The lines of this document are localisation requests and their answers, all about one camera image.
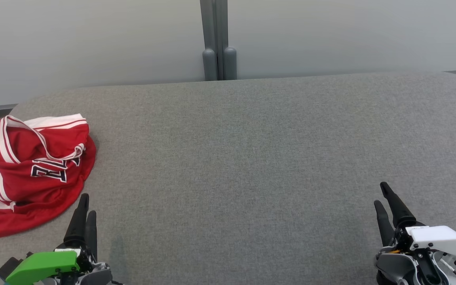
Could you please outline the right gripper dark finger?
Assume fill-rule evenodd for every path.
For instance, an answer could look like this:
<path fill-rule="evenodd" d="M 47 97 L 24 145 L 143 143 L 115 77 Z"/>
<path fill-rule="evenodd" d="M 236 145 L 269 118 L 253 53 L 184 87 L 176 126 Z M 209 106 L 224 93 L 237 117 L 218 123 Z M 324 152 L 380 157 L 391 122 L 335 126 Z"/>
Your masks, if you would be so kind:
<path fill-rule="evenodd" d="M 391 189 L 389 184 L 387 182 L 381 182 L 380 188 L 391 209 L 394 227 L 405 228 L 416 225 L 416 217 L 411 213 L 400 197 Z"/>
<path fill-rule="evenodd" d="M 378 229 L 381 236 L 382 246 L 389 247 L 394 238 L 394 228 L 390 223 L 388 213 L 382 202 L 375 200 L 373 202 L 376 211 L 376 220 L 378 222 Z"/>

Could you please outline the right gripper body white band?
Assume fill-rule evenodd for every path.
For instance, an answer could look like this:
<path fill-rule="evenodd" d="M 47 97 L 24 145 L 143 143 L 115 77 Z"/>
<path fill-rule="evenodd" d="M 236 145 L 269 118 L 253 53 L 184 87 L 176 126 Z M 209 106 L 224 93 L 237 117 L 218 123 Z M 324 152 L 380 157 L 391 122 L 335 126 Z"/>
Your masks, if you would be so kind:
<path fill-rule="evenodd" d="M 397 227 L 395 249 L 396 274 L 438 274 L 431 254 L 456 256 L 456 231 L 448 226 Z"/>

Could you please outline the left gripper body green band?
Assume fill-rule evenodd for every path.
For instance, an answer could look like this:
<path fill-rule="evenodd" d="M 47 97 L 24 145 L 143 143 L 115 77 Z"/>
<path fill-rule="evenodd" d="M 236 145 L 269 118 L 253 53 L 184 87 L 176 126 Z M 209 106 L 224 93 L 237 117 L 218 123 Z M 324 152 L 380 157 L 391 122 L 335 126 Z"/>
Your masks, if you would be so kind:
<path fill-rule="evenodd" d="M 29 252 L 6 285 L 106 285 L 106 263 L 82 247 Z"/>

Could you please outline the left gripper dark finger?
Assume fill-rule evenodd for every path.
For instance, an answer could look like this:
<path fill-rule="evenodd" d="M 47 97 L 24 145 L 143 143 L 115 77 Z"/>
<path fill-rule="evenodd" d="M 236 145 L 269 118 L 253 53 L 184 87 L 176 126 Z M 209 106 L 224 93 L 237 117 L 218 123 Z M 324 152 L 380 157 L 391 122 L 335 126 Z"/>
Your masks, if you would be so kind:
<path fill-rule="evenodd" d="M 64 245 L 67 248 L 83 247 L 85 242 L 87 211 L 89 209 L 89 194 L 84 193 L 80 196 L 77 208 L 69 222 L 68 229 L 64 237 Z"/>
<path fill-rule="evenodd" d="M 98 261 L 97 249 L 97 213 L 90 211 L 85 224 L 85 243 L 90 249 L 94 261 Z"/>

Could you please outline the red shorts white stripe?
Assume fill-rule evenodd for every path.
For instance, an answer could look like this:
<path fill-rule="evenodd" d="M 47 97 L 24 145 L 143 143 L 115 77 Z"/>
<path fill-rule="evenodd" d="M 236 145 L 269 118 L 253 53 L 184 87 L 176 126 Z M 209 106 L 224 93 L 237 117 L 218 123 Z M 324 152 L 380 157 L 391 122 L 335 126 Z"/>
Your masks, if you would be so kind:
<path fill-rule="evenodd" d="M 0 164 L 0 238 L 43 225 L 76 202 L 95 157 Z"/>

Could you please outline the grey fabric sofa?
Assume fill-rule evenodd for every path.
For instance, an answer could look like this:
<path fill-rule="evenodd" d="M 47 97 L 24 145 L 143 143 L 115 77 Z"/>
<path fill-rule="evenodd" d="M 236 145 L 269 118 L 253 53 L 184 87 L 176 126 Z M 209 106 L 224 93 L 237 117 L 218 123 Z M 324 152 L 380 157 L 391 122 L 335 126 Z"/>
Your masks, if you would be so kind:
<path fill-rule="evenodd" d="M 80 113 L 99 259 L 129 285 L 376 285 L 386 181 L 456 230 L 456 74 L 91 87 L 17 105 Z"/>

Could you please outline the grey partition post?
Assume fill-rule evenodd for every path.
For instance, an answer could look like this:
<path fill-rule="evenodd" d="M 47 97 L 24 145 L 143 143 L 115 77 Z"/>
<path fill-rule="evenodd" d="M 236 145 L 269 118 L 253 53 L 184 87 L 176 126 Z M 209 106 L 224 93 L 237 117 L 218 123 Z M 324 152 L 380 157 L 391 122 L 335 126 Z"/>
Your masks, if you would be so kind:
<path fill-rule="evenodd" d="M 206 81 L 236 80 L 237 51 L 229 44 L 228 0 L 199 0 L 204 34 Z"/>

